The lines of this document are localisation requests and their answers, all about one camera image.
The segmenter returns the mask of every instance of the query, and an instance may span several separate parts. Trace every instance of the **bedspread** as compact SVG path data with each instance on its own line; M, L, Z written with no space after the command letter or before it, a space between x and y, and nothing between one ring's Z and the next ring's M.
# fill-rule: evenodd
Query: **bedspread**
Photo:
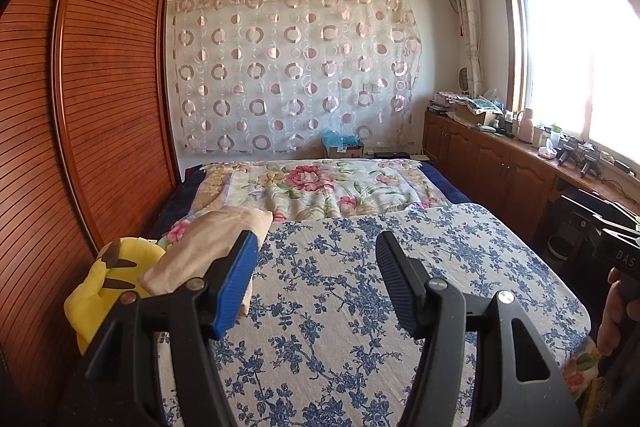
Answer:
M586 309L476 204L273 223L254 272L249 316L211 346L238 425L396 425L422 344L400 330L380 276L374 244L383 230L392 230L432 277L453 281L463 292L512 291L559 364L585 340ZM467 334L457 426L472 400L475 340ZM169 347L162 334L166 419L181 425Z
M160 240L174 243L197 217L226 205L260 208L274 221L365 216L449 204L415 160L284 160L212 163L189 216Z

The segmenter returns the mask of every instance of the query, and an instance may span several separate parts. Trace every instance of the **metal screw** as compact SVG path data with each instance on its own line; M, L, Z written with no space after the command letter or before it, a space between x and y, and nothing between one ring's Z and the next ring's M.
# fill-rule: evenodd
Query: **metal screw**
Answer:
M194 277L187 281L187 288L193 292L202 290L204 288L204 279L202 277Z
M120 295L120 302L122 304L133 304L138 298L138 294L135 292L124 292Z
M447 281L444 279L431 279L428 283L429 288L432 290L436 290L436 292L441 292L447 289Z
M500 302L504 302L505 304L511 304L516 298L513 293L508 292L507 290L502 290L498 292L498 299Z

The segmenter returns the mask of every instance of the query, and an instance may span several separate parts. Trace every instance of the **black clamp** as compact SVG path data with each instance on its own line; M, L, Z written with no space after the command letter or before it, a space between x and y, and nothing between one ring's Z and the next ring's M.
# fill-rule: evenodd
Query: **black clamp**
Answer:
M184 424L235 427L208 340L219 340L233 325L238 307L219 306L222 289L239 257L249 256L255 267L257 252L257 238L244 230L231 252L213 261L203 278L190 279L173 293L145 299L124 292L79 361L56 425L165 426L156 338L158 332L169 331Z
M488 299L432 279L391 232L378 236L376 259L400 325L425 339L399 427L452 425L466 331L478 333L469 426L581 425L556 361L513 293Z

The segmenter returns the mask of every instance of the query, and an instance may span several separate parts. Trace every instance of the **towel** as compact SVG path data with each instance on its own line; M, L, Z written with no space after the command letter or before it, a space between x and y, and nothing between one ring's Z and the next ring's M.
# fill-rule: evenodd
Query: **towel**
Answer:
M170 293L192 277L203 277L213 261L226 257L242 230L254 232L260 248L272 222L273 214L258 208L224 206L208 212L190 223L180 240L138 281L149 295ZM249 312L251 293L250 280L239 314Z

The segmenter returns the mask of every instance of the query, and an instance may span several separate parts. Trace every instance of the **wooden slats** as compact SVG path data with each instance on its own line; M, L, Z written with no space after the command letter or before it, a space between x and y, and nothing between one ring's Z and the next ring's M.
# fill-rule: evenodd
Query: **wooden slats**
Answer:
M12 0L0 18L0 344L14 382L45 417L78 358L62 302L92 262L53 140L53 10L54 0ZM62 237L73 243L54 240ZM43 342L53 325L59 338Z
M104 241L138 235L172 190L156 70L162 0L64 1L62 103L78 184Z
M164 3L12 0L0 18L0 344L47 419L78 359L63 302L90 239L142 235L175 187Z

